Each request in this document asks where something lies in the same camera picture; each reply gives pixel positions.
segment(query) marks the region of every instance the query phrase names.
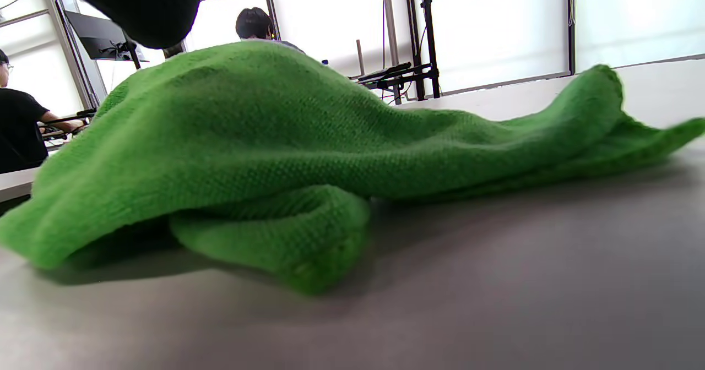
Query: black hair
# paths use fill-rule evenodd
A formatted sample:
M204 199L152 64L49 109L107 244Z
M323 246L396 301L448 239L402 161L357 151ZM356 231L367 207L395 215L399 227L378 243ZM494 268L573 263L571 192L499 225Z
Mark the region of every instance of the black hair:
M0 49L0 64L10 64L10 58Z
M274 33L272 19L262 8L245 8L237 16L235 31L241 39L268 39L267 33Z

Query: green towel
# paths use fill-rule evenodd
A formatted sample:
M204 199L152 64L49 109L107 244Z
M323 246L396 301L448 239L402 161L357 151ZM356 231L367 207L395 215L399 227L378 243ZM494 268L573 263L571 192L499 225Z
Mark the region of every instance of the green towel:
M316 294L355 264L372 198L440 202L625 172L705 130L705 119L646 127L621 106L605 66L537 114L492 122L388 107L276 43L190 52L115 89L0 219L0 240L51 269L168 216L188 249Z

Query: table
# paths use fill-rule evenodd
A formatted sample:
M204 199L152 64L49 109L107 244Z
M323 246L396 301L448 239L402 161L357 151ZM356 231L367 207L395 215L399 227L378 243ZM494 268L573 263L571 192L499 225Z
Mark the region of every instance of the table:
M38 167L0 175L0 202L30 194Z
M705 111L705 61L621 71L627 110ZM570 79L409 107L501 119ZM325 297L174 249L42 274L0 251L0 368L697 369L705 365L705 143L609 179L416 210Z

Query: computer monitor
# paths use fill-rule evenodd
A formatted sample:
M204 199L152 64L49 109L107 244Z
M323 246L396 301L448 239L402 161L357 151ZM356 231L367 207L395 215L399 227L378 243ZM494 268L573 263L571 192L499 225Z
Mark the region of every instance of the computer monitor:
M66 17L81 44L94 61L131 61L128 41L123 29L108 19L66 12ZM138 59L148 62L140 47L134 50Z

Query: man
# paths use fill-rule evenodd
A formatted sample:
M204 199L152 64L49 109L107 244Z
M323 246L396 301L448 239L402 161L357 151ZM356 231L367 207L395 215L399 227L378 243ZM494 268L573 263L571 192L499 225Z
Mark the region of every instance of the man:
M39 166L48 153L37 122L58 119L29 94L7 88L11 70L10 59L0 50L0 173ZM51 126L73 133L83 123L67 121Z
M244 40L249 39L260 39L260 40L272 40L274 39L274 24L272 24L272 19L267 15L267 12L263 11L262 8L245 8L237 16L237 21L235 23L235 31L237 35ZM278 43L285 45L290 48L294 48L297 51L305 54L304 51L299 49L294 44L287 41L275 40Z

